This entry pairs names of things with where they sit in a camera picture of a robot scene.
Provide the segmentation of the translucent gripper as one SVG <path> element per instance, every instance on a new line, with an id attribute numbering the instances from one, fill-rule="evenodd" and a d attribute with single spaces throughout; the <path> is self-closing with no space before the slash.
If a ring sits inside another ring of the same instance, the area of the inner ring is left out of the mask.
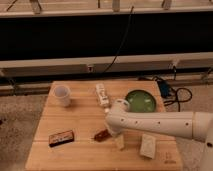
<path id="1" fill-rule="evenodd" d="M 109 134 L 112 137 L 116 137 L 115 143 L 116 143 L 117 148 L 119 150 L 122 150 L 124 148 L 124 136 L 121 134 L 122 129 L 120 127 L 113 126 L 113 125 L 110 125 L 108 123 L 106 123 L 105 126 L 106 126 Z"/>

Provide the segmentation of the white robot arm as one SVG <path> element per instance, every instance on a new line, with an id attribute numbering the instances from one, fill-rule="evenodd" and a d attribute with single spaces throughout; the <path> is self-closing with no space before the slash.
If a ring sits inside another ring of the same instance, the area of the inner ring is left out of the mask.
<path id="1" fill-rule="evenodd" d="M 133 129 L 204 142 L 199 171 L 213 171 L 213 113 L 133 113 L 129 111 L 126 100 L 117 99 L 105 120 L 113 137 L 117 137 L 123 129 Z"/>

